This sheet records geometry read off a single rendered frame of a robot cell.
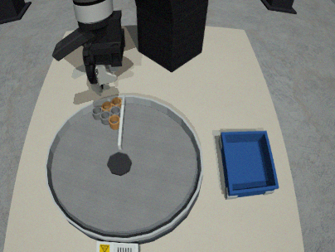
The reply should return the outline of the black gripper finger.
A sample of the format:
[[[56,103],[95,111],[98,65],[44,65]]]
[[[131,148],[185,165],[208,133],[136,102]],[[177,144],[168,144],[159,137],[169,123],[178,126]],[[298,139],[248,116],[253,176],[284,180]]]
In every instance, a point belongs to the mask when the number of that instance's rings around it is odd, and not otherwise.
[[[113,73],[115,71],[117,71],[119,69],[119,67],[111,67],[111,65],[104,65],[106,66],[106,70],[109,72],[109,73]]]
[[[102,86],[110,82],[115,82],[117,76],[107,72],[104,65],[91,65],[90,58],[85,57],[85,71],[89,82],[100,92],[103,93]]]

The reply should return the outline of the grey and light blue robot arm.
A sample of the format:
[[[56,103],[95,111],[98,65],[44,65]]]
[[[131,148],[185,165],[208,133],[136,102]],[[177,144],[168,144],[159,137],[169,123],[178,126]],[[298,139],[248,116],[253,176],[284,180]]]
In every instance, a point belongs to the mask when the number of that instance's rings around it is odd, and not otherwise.
[[[73,6],[76,20],[84,24],[101,22],[108,18],[114,10],[113,0],[73,0]],[[94,37],[95,35],[90,30],[77,28],[56,44],[52,56],[60,61]]]

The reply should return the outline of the grey metal bushing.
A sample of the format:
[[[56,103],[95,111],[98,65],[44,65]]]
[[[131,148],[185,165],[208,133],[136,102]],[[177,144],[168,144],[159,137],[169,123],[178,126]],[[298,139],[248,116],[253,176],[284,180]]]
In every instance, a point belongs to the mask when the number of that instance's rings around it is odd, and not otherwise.
[[[100,112],[99,114],[96,114]],[[103,112],[102,108],[100,106],[95,106],[93,109],[92,109],[92,114],[93,114],[93,117],[95,120],[100,120],[100,114]]]
[[[118,112],[118,113],[114,114],[116,112]],[[110,113],[111,113],[111,115],[118,115],[120,117],[121,108],[119,106],[114,106],[110,109]]]
[[[102,118],[101,118],[102,117]],[[107,119],[104,119],[105,117],[108,117]],[[109,125],[109,118],[111,117],[111,113],[109,111],[103,111],[101,114],[100,114],[100,119],[101,119],[101,122],[102,124],[104,125]]]

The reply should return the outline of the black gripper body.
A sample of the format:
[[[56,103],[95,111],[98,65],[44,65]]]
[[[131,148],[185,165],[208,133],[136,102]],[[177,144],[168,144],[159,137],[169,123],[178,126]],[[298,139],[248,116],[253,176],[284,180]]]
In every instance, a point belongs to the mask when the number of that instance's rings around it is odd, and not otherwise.
[[[95,35],[94,38],[82,45],[84,63],[85,57],[88,56],[91,65],[111,65],[111,67],[122,66],[125,39],[123,35],[124,28],[122,28],[122,30],[120,29],[121,17],[122,12],[121,10],[118,10],[113,11],[108,18],[101,22],[93,24],[78,22],[79,28],[90,30]]]

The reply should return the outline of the bronze bushing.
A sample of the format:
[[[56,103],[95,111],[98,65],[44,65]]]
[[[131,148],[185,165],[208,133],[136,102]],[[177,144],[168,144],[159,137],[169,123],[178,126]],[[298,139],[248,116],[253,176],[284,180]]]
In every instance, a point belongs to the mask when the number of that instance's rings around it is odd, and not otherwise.
[[[118,123],[116,123],[116,124],[112,124],[114,121],[117,121]],[[120,121],[120,118],[119,118],[118,115],[112,115],[112,116],[109,118],[109,125],[110,125],[110,127],[111,127],[113,130],[119,129],[119,121]]]
[[[101,108],[103,111],[109,111],[110,112],[110,109],[112,108],[112,104],[110,102],[104,102],[102,105],[101,105]],[[107,109],[109,108],[109,109]]]
[[[112,104],[112,106],[114,107],[114,106],[119,106],[120,108],[121,108],[121,104],[122,104],[122,99],[121,98],[113,98],[112,100],[111,100],[111,104]],[[115,105],[115,104],[118,104],[118,105]]]

